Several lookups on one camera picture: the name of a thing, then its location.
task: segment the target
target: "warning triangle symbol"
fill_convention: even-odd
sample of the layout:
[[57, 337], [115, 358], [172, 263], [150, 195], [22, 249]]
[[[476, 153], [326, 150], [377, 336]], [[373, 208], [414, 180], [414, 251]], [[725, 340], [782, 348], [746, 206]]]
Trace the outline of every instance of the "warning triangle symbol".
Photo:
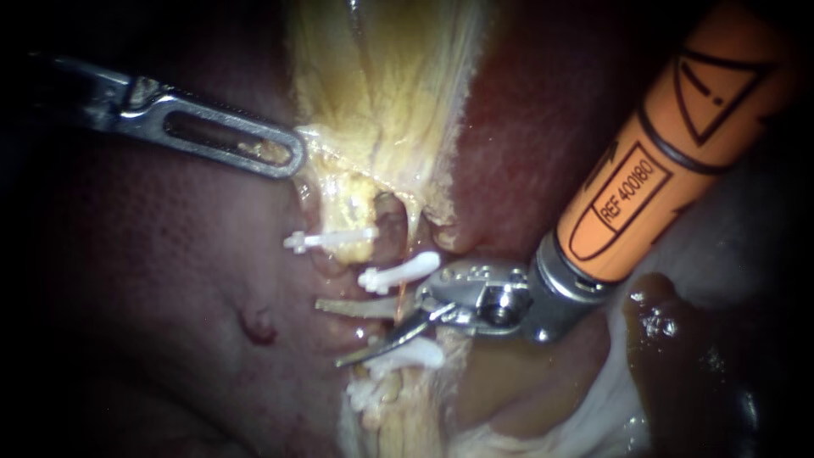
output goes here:
[[760, 84], [769, 64], [718, 59], [684, 51], [676, 57], [674, 81], [678, 107], [698, 146]]

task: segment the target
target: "metal grasper jaw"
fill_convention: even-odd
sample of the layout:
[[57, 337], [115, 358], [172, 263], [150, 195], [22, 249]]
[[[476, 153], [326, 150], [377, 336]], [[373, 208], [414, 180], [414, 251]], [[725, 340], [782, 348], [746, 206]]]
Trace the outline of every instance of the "metal grasper jaw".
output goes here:
[[531, 299], [526, 267], [503, 260], [457, 260], [433, 272], [415, 291], [415, 309], [383, 339], [345, 355], [336, 367], [386, 354], [431, 325], [470, 337], [514, 337]]
[[30, 55], [32, 105], [59, 121], [110, 132], [282, 179], [305, 161], [291, 130], [242, 111], [204, 103], [145, 76], [67, 57]]

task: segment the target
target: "white surgical clip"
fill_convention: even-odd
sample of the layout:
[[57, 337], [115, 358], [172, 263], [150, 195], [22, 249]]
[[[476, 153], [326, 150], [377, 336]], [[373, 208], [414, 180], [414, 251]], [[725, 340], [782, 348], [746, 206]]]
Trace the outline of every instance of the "white surgical clip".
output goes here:
[[387, 294], [390, 287], [412, 282], [433, 273], [441, 266], [441, 257], [434, 251], [425, 251], [393, 269], [379, 271], [370, 267], [359, 275], [359, 286], [368, 293]]
[[303, 231], [295, 231], [290, 237], [282, 241], [283, 248], [293, 249], [296, 254], [305, 253], [306, 249], [314, 247], [337, 247], [343, 243], [367, 242], [379, 237], [378, 227], [363, 227], [356, 231], [338, 231], [324, 234], [305, 235]]

